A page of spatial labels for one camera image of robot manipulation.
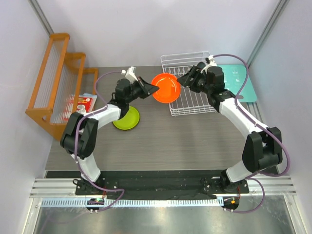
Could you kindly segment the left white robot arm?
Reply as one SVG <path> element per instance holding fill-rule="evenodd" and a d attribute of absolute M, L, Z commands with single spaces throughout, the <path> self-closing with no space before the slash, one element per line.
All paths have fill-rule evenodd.
<path fill-rule="evenodd" d="M 104 179 L 94 158 L 98 130 L 113 121 L 125 117 L 129 104 L 137 98 L 145 99 L 159 90 L 141 77 L 130 82 L 126 78 L 117 81 L 111 100 L 102 108 L 86 114 L 74 112 L 70 115 L 60 140 L 60 145 L 72 156 L 92 194 L 102 191 L 123 192 L 123 189 L 105 189 Z"/>

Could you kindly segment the teal cutting board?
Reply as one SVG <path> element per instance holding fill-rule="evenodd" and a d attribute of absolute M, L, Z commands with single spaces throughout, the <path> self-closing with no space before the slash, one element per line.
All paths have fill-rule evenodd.
<path fill-rule="evenodd" d="M 237 95 L 246 78 L 246 68 L 242 64 L 220 65 L 224 73 L 225 88 Z M 238 95 L 240 102 L 256 102 L 257 96 L 250 78 Z"/>

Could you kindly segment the red snack package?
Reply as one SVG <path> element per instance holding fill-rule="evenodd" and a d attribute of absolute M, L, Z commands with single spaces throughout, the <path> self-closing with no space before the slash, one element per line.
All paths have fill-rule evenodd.
<path fill-rule="evenodd" d="M 80 114 L 86 114 L 93 111 L 96 100 L 97 95 L 92 95 L 89 93 L 79 95 L 75 112 L 78 112 Z M 74 97 L 73 95 L 71 95 L 67 98 L 66 105 L 61 115 L 61 120 L 63 122 L 68 121 L 70 115 L 73 112 L 73 107 L 74 107 Z"/>

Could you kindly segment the orange wooden shelf rack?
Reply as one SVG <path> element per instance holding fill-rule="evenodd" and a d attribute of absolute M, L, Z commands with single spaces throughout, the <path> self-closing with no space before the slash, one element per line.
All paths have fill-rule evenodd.
<path fill-rule="evenodd" d="M 25 113 L 55 140 L 60 141 L 66 114 L 76 111 L 83 76 L 98 78 L 97 68 L 85 67 L 84 52 L 69 52 L 68 33 L 56 33 L 49 41 Z"/>

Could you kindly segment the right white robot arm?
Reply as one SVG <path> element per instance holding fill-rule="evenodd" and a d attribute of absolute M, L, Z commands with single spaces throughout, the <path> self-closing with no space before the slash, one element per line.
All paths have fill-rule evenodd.
<path fill-rule="evenodd" d="M 177 81 L 196 93 L 203 92 L 208 103 L 225 116 L 243 135 L 242 159 L 222 171 L 220 187 L 230 193 L 245 178 L 282 162 L 281 132 L 258 121 L 238 102 L 235 94 L 225 88 L 224 73 L 219 66 L 194 65 Z"/>

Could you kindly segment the lime green plate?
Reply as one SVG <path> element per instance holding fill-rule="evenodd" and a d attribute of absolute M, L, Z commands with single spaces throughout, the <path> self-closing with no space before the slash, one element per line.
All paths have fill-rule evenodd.
<path fill-rule="evenodd" d="M 113 121 L 113 125 L 119 130 L 128 131 L 135 128 L 139 121 L 139 111 L 135 107 L 130 106 L 127 114 L 120 120 Z"/>

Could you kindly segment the aluminium frame rail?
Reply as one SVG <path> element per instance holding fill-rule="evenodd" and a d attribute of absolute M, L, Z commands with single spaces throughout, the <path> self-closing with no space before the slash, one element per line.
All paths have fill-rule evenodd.
<path fill-rule="evenodd" d="M 245 138 L 221 113 L 171 117 L 154 103 L 145 105 L 140 112 L 137 127 L 117 130 L 113 123 L 97 132 L 94 158 L 103 171 L 172 171 L 221 170 L 224 171 L 242 159 Z M 62 148 L 61 155 L 70 154 Z M 270 174 L 267 168 L 245 178 L 249 193 L 216 194 L 215 198 L 257 195 L 276 195 L 291 192 L 293 185 L 286 172 Z M 56 198 L 71 194 L 77 197 L 108 199 L 106 195 L 76 195 L 74 179 L 81 173 L 66 178 L 62 173 L 50 173 L 47 178 L 36 179 L 32 197 Z"/>

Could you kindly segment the orange plate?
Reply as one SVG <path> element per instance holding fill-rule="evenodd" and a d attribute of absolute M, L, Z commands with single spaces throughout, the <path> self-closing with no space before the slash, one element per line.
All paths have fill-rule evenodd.
<path fill-rule="evenodd" d="M 176 76 L 168 73 L 162 73 L 155 76 L 152 85 L 159 89 L 153 93 L 153 98 L 164 104 L 176 101 L 181 93 L 181 85 L 177 82 Z"/>

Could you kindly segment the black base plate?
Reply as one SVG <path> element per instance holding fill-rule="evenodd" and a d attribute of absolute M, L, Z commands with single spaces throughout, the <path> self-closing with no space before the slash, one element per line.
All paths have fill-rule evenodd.
<path fill-rule="evenodd" d="M 86 180 L 74 179 L 76 195 L 106 195 L 108 199 L 200 200 L 216 194 L 249 193 L 247 182 L 223 185 L 221 170 L 103 171 L 101 191 Z"/>

